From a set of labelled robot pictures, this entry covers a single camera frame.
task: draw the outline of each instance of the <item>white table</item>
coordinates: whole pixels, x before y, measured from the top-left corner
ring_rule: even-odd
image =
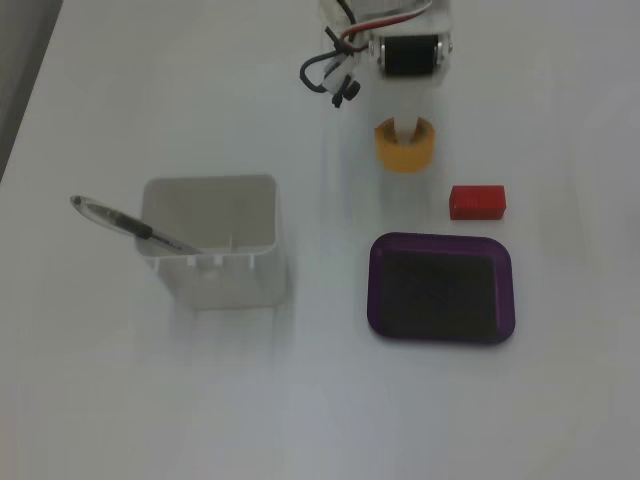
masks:
[[[436,164],[407,178],[375,161],[366,82],[334,111],[297,80],[316,0],[66,1],[0,184],[2,478],[638,477],[640,3],[453,3]],[[254,172],[282,191],[275,311],[180,311],[68,204]],[[469,183],[506,186],[503,222],[448,220]],[[377,338],[368,252],[394,230],[502,242],[512,340]]]

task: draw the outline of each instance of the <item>purple tray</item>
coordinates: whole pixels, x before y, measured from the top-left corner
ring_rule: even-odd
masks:
[[[399,268],[396,258],[403,262]],[[474,287],[474,282],[481,288]],[[411,302],[419,305],[419,313]],[[489,238],[383,235],[371,247],[367,317],[371,328],[384,337],[503,342],[515,329],[509,252]]]

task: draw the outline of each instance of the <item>red wire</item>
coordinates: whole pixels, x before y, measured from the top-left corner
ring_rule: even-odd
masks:
[[[422,15],[423,13],[424,13],[424,10],[419,11],[417,13],[414,12],[408,15],[403,15],[401,17],[394,17],[394,18],[387,18],[387,19],[383,18],[375,22],[354,25],[353,27],[347,28],[344,32],[342,32],[342,35],[340,35],[340,38],[345,39],[348,36],[353,35],[355,33],[365,32],[367,30],[373,30],[375,28],[388,27],[389,25],[395,25],[396,23],[406,22],[407,20],[416,18],[417,16]]]
[[[369,48],[369,44],[365,44],[361,47],[356,47],[354,45],[351,45],[348,42],[344,42],[345,47],[347,47],[349,50],[351,50],[352,52],[364,52],[367,48]]]

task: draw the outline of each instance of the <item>white pen holder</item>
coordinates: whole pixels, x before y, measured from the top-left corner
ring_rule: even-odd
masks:
[[[287,293],[278,189],[269,175],[166,178],[144,191],[141,219],[203,252],[136,248],[194,310],[274,306]]]

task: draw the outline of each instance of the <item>red cube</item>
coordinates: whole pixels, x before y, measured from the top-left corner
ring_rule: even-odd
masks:
[[[451,220],[500,220],[507,208],[502,185],[454,186],[449,197]]]

